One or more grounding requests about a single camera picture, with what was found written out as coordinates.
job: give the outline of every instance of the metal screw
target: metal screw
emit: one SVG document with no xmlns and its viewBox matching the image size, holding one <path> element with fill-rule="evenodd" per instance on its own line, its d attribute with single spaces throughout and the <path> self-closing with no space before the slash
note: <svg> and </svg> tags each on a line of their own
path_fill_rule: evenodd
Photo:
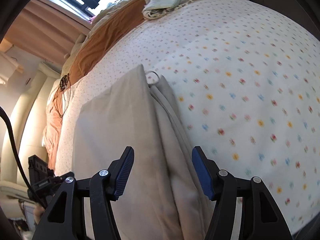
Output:
<svg viewBox="0 0 320 240">
<path fill-rule="evenodd" d="M 108 174 L 109 174 L 109 171 L 107 171 L 107 170 L 102 170 L 99 172 L 100 176 L 107 176 Z"/>
<path fill-rule="evenodd" d="M 228 175 L 228 172 L 227 171 L 225 171 L 225 170 L 221 170 L 221 171 L 219 171 L 219 175 L 221 175 L 221 176 L 227 176 Z"/>
<path fill-rule="evenodd" d="M 66 178 L 66 183 L 71 183 L 73 182 L 73 177 L 67 177 Z"/>
<path fill-rule="evenodd" d="M 260 182 L 261 182 L 261 179 L 260 179 L 259 177 L 254 177 L 254 178 L 253 178 L 253 181 L 254 181 L 255 183 L 260 183 Z"/>
</svg>

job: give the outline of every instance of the brown blanket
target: brown blanket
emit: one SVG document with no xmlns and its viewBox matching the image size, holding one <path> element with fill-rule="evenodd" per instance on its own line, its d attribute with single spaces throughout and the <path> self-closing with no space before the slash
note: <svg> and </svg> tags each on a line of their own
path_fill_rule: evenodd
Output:
<svg viewBox="0 0 320 240">
<path fill-rule="evenodd" d="M 71 85 L 87 75 L 103 56 L 127 33 L 144 22 L 142 10 L 145 0 L 132 0 L 114 13 L 102 24 L 79 50 L 70 68 Z M 62 118 L 54 104 L 62 113 L 62 91 L 47 107 L 47 127 L 44 140 L 49 155 L 49 168 L 54 169 L 60 139 Z"/>
</svg>

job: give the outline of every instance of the pink curtain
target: pink curtain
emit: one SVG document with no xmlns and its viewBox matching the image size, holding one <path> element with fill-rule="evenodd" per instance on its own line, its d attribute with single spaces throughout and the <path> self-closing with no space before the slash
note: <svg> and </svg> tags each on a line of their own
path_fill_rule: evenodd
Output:
<svg viewBox="0 0 320 240">
<path fill-rule="evenodd" d="M 65 62 L 81 33 L 90 29 L 70 17 L 64 8 L 31 0 L 20 12 L 5 35 L 15 46 L 58 65 Z"/>
</svg>

